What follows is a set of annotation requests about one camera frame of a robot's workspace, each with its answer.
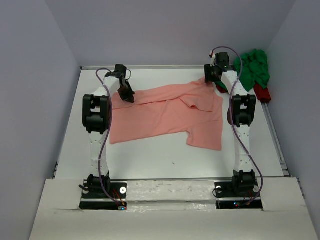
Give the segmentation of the pink t shirt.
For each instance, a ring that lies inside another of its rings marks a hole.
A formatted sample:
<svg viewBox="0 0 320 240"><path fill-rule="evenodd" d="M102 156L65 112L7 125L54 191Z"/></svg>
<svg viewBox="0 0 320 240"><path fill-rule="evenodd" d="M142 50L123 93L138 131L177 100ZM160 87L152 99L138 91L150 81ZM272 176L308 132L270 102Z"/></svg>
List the pink t shirt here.
<svg viewBox="0 0 320 240"><path fill-rule="evenodd" d="M182 132L192 147L222 150L223 98L203 78L138 90L133 103L112 95L112 145Z"/></svg>

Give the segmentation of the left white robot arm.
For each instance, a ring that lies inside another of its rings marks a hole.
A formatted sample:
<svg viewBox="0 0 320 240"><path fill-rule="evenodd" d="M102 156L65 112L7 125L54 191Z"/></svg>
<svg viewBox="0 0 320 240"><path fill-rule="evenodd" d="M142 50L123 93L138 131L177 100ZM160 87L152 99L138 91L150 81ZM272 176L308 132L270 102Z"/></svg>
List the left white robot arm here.
<svg viewBox="0 0 320 240"><path fill-rule="evenodd" d="M131 71L123 64L116 64L113 71L106 67L97 69L95 75L102 87L82 98L82 124L89 136L91 164L86 182L79 187L84 192L101 198L107 197L115 203L117 199L110 195L112 185L105 147L113 119L111 88L118 87L116 91L123 102L135 102L135 92L129 83L127 72Z"/></svg>

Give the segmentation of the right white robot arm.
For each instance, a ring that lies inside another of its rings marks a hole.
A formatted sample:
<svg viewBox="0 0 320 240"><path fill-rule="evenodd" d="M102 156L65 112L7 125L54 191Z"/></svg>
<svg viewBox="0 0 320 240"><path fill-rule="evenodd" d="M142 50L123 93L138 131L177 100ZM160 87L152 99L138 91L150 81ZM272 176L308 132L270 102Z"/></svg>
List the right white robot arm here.
<svg viewBox="0 0 320 240"><path fill-rule="evenodd" d="M216 198L242 198L257 185L255 166L250 154L250 129L254 121L255 95L249 94L240 82L239 73L230 65L228 53L212 51L211 63L204 65L206 83L222 83L229 93L227 121L234 134L235 162L230 181L215 184Z"/></svg>

